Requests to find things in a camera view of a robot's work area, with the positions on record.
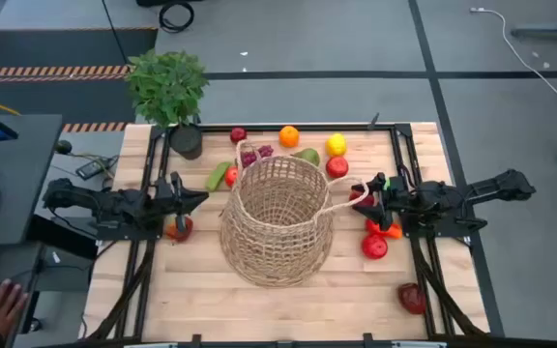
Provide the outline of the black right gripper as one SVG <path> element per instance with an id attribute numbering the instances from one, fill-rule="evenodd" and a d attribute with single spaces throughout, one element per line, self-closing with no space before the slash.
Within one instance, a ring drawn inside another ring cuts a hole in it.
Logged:
<path id="1" fill-rule="evenodd" d="M 391 178 L 391 187 L 388 190 L 383 190 L 385 180 Z M 387 177 L 384 173 L 380 172 L 371 181 L 365 184 L 353 185 L 353 191 L 364 192 L 368 189 L 369 193 L 379 192 L 379 205 L 375 203 L 374 197 L 366 197 L 361 202 L 354 205 L 354 210 L 368 219 L 379 220 L 379 225 L 383 230 L 387 230 L 394 222 L 393 213 L 399 212 L 404 208 L 407 201 L 407 188 L 401 176 Z"/>

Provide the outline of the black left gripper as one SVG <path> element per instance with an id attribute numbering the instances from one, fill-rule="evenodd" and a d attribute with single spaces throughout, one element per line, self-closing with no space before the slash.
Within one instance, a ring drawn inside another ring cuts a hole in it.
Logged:
<path id="1" fill-rule="evenodd" d="M 186 232 L 185 214 L 191 214 L 201 203 L 209 198 L 207 191 L 186 190 L 184 192 L 184 213 L 183 198 L 181 189 L 182 180 L 177 171 L 170 174 L 171 183 L 169 184 L 164 177 L 159 177 L 155 182 L 156 199 L 159 201 L 161 209 L 165 214 L 175 215 L 177 233 Z"/>

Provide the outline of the red-orange long pepper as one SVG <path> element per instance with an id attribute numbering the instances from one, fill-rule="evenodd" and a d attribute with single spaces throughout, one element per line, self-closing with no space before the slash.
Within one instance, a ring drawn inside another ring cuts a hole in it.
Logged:
<path id="1" fill-rule="evenodd" d="M 386 239 L 399 240 L 403 237 L 401 226 L 397 223 L 392 223 L 387 230 L 383 230 L 380 225 L 372 219 L 365 221 L 366 233 L 369 236 L 378 236 Z"/>

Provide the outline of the green cucumber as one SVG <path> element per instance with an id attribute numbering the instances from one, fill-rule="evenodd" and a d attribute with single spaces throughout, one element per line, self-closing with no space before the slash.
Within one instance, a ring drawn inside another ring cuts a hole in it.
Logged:
<path id="1" fill-rule="evenodd" d="M 208 191 L 215 191 L 219 187 L 220 182 L 223 180 L 226 171 L 231 165 L 232 163 L 230 161 L 220 162 L 208 176 L 205 183 L 205 189 Z"/>

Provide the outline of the red and yellow apple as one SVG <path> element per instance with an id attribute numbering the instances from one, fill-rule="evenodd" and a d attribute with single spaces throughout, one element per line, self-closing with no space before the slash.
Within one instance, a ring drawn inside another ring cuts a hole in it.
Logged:
<path id="1" fill-rule="evenodd" d="M 176 218 L 169 217 L 163 228 L 163 234 L 172 242 L 182 243 L 185 242 L 191 235 L 193 229 L 193 221 L 190 217 L 185 217 L 186 231 L 181 232 L 178 230 Z"/>

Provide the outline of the large red apple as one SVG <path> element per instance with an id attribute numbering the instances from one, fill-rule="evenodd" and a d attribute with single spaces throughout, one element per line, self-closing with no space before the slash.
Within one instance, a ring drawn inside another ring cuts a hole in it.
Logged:
<path id="1" fill-rule="evenodd" d="M 347 175 L 349 164 L 344 157 L 332 157 L 326 163 L 326 171 L 333 179 L 342 178 Z"/>

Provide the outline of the yellow bell pepper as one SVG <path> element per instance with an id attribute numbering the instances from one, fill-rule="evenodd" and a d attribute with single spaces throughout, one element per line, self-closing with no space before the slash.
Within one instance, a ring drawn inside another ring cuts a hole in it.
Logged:
<path id="1" fill-rule="evenodd" d="M 342 157 L 347 151 L 347 142 L 342 133 L 334 133 L 326 141 L 326 153 L 329 157 Z"/>

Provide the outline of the purple grape bunch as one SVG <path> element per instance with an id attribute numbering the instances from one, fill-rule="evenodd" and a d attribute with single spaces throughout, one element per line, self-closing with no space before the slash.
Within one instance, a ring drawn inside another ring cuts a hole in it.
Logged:
<path id="1" fill-rule="evenodd" d="M 274 152 L 274 149 L 270 145 L 264 145 L 259 147 L 257 150 L 243 152 L 241 154 L 241 163 L 244 168 L 255 163 L 259 158 L 270 157 Z"/>

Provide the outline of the green pear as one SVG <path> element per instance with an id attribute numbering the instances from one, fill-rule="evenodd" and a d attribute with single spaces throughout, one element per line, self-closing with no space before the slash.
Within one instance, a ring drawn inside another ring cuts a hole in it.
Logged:
<path id="1" fill-rule="evenodd" d="M 305 148 L 302 151 L 292 154 L 292 157 L 305 160 L 314 166 L 318 166 L 320 164 L 320 156 L 318 152 L 312 148 Z"/>

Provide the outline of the orange fruit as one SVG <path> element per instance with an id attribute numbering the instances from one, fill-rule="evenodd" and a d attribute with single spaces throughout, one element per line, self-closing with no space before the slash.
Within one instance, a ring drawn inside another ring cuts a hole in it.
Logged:
<path id="1" fill-rule="evenodd" d="M 297 147 L 300 140 L 300 132 L 293 126 L 285 126 L 278 133 L 279 144 L 285 148 Z"/>

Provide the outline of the dark red bell pepper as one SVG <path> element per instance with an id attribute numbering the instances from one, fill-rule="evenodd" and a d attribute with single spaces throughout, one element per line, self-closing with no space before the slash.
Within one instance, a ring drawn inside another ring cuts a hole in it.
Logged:
<path id="1" fill-rule="evenodd" d="M 417 283 L 404 283 L 397 288 L 397 295 L 402 307 L 414 315 L 425 313 L 425 294 Z"/>

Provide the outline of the black power adapter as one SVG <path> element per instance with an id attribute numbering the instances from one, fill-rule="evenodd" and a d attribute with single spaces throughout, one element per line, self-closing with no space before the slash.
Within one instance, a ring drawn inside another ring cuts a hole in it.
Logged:
<path id="1" fill-rule="evenodd" d="M 75 174 L 84 181 L 99 174 L 104 174 L 107 178 L 113 178 L 110 168 L 114 163 L 115 158 L 91 158 L 87 163 L 78 167 Z"/>

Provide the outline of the green potted plant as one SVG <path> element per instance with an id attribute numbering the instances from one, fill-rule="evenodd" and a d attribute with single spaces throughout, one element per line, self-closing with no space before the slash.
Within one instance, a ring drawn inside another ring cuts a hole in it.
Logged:
<path id="1" fill-rule="evenodd" d="M 135 114 L 166 131 L 170 148 L 186 160 L 202 154 L 200 101 L 209 85 L 205 66 L 194 54 L 149 50 L 129 58 L 126 81 Z"/>

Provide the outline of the dark grey desk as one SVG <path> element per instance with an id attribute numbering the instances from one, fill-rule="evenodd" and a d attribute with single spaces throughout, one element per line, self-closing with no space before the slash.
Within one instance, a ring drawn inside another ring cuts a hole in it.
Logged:
<path id="1" fill-rule="evenodd" d="M 0 141 L 0 282 L 8 278 L 30 295 L 44 254 L 44 244 L 31 237 L 30 226 L 63 117 L 0 115 L 0 121 L 18 134 Z"/>

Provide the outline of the black striped-edge floor mat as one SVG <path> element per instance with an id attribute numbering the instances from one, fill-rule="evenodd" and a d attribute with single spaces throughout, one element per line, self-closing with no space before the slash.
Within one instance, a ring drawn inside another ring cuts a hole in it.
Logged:
<path id="1" fill-rule="evenodd" d="M 135 120 L 125 58 L 152 49 L 152 27 L 0 29 L 0 105 L 58 114 L 66 132 L 120 131 Z"/>

